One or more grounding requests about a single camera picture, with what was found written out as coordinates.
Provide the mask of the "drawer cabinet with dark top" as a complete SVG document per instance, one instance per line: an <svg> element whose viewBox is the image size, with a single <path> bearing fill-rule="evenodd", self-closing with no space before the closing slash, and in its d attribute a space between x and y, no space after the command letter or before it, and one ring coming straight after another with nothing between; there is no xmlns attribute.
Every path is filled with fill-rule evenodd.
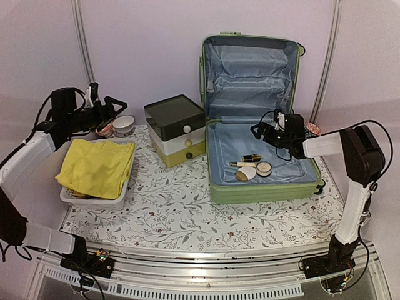
<svg viewBox="0 0 400 300"><path fill-rule="evenodd" d="M206 152L204 109L180 94L144 106L152 147L171 168Z"/></svg>

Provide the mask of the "white plastic mesh basket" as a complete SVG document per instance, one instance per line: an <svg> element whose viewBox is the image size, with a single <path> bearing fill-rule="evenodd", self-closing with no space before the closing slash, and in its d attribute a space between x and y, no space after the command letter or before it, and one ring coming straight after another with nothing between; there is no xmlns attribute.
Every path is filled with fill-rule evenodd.
<svg viewBox="0 0 400 300"><path fill-rule="evenodd" d="M75 139L56 176L60 200L87 209L122 208L135 150L131 138Z"/></svg>

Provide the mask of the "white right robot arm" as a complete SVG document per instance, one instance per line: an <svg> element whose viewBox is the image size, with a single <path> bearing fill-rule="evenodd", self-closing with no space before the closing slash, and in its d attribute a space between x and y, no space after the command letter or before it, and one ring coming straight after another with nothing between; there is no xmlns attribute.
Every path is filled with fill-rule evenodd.
<svg viewBox="0 0 400 300"><path fill-rule="evenodd" d="M355 267L353 252L363 242L361 226L368 216L371 196L392 160L386 159L368 120L319 136L308 136L299 114L273 112L274 124L260 120L251 126L256 139L278 149L286 149L296 159L342 154L349 178L349 188L341 223L329 242L325 256L311 256L301 261L306 278L345 272Z"/></svg>

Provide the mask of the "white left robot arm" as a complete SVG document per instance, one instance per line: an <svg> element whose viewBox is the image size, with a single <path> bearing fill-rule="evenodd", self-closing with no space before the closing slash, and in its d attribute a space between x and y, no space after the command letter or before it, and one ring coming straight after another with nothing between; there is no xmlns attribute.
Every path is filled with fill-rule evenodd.
<svg viewBox="0 0 400 300"><path fill-rule="evenodd" d="M111 277L116 262L105 250L90 254L83 237L29 221L14 201L27 195L27 184L41 178L41 165L66 142L103 129L127 107L126 102L111 96L99 99L96 82L90 83L87 91L62 87L50 92L27 137L1 161L2 241L41 254L55 254L64 269Z"/></svg>

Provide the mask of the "plain yellow garment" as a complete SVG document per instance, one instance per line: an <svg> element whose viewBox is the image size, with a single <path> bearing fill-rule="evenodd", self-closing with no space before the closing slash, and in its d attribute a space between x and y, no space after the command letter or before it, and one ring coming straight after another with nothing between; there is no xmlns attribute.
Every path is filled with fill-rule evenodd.
<svg viewBox="0 0 400 300"><path fill-rule="evenodd" d="M117 199L129 177L135 147L134 142L118 144L110 140L90 142L75 139L56 180L80 194Z"/></svg>

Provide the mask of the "green hard-shell suitcase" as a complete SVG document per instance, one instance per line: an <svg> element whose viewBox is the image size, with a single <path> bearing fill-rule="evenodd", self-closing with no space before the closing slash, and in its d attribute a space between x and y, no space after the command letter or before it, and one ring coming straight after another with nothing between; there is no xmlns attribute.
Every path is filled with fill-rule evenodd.
<svg viewBox="0 0 400 300"><path fill-rule="evenodd" d="M256 139L250 130L260 120L274 124L276 109L292 112L304 53L298 42L273 37L220 34L203 41L199 88L215 203L281 201L322 193L325 182L314 159L296 159L288 150ZM260 161L270 163L271 175L237 180L239 167L229 163L248 154L259 154Z"/></svg>

